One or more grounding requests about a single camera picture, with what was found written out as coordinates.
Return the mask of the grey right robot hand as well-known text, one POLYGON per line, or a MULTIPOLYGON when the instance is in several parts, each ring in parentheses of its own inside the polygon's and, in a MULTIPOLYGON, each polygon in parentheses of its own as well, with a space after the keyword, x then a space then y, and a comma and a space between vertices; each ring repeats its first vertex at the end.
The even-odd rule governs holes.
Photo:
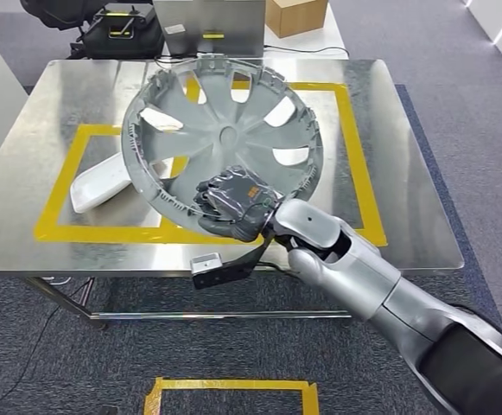
POLYGON ((193 198, 202 211, 202 228, 242 242, 256 240, 281 200, 272 187, 239 165, 199 183, 193 198))

